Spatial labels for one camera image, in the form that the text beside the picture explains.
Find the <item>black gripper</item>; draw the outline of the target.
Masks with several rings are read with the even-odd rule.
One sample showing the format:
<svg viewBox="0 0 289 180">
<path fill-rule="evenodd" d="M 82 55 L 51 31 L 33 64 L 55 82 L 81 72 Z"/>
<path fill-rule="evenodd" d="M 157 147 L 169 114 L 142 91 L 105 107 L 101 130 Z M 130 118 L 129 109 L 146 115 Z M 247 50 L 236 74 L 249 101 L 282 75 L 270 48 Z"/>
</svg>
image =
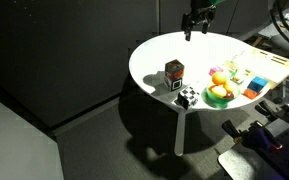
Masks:
<svg viewBox="0 0 289 180">
<path fill-rule="evenodd" d="M 185 40 L 190 41 L 191 31 L 196 25 L 202 26 L 202 33 L 206 34 L 210 23 L 215 18 L 216 7 L 211 5 L 205 8 L 192 9 L 182 16 L 181 30 L 185 33 Z"/>
</svg>

